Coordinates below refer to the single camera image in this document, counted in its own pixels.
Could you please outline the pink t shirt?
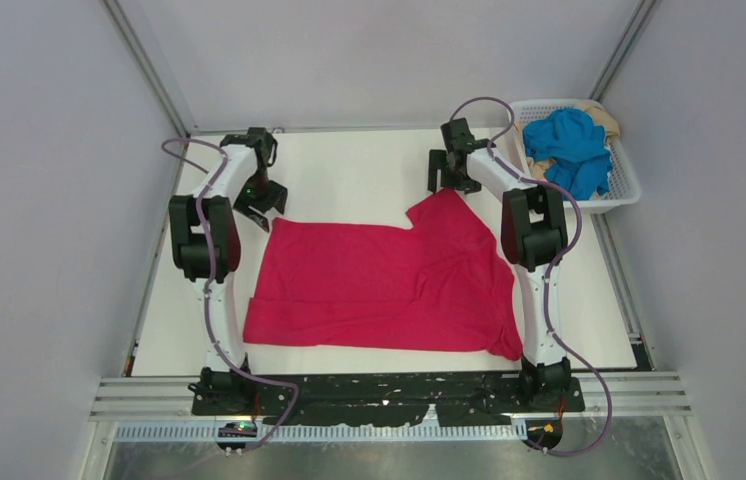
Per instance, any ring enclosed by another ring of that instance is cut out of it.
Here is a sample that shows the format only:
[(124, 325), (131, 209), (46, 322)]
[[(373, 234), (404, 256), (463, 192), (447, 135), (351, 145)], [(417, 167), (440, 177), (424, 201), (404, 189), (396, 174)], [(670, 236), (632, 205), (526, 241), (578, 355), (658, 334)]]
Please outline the pink t shirt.
[(492, 231), (450, 190), (406, 215), (406, 229), (277, 220), (244, 340), (520, 359), (515, 279)]

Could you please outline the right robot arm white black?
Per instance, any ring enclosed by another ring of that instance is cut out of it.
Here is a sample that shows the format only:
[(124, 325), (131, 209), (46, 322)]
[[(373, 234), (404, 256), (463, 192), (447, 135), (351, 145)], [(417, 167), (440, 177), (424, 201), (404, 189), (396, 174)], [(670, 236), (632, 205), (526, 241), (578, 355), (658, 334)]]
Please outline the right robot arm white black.
[(568, 352), (551, 320), (559, 311), (554, 260), (568, 247), (562, 195), (499, 157), (494, 142), (475, 137), (466, 119), (450, 120), (440, 130), (444, 147), (429, 153), (428, 190), (486, 189), (500, 202), (499, 242), (513, 266), (524, 314), (517, 398), (545, 410), (572, 384)]

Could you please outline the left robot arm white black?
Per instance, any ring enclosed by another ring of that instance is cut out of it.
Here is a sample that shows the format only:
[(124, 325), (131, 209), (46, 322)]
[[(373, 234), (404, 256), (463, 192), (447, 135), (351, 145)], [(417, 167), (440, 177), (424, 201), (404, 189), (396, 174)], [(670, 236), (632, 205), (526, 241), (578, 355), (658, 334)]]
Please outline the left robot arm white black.
[(198, 295), (206, 333), (206, 365), (189, 389), (199, 400), (217, 399), (233, 414), (247, 412), (265, 387), (296, 401), (298, 386), (250, 372), (233, 304), (242, 258), (236, 218), (269, 232), (268, 215), (286, 210), (287, 188), (269, 177), (278, 141), (268, 129), (251, 127), (206, 146), (218, 154), (218, 164), (203, 171), (192, 193), (168, 203), (173, 262)]

